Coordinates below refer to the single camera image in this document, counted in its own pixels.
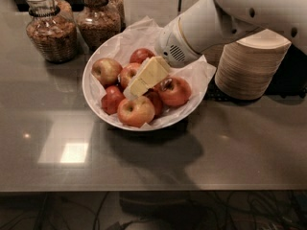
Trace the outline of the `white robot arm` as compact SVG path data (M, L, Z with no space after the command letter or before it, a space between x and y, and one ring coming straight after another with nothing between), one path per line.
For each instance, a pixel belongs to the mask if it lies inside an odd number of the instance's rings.
M183 67L216 46L270 30L307 55L307 0L199 0L171 21L155 41L157 54Z

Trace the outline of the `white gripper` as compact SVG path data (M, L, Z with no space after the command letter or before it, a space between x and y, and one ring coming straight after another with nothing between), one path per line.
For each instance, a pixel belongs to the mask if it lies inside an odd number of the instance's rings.
M184 38L180 18L165 26L155 40L154 49L160 57L147 58L124 89L124 95L133 100L145 94L164 80L171 67L181 68L200 58Z

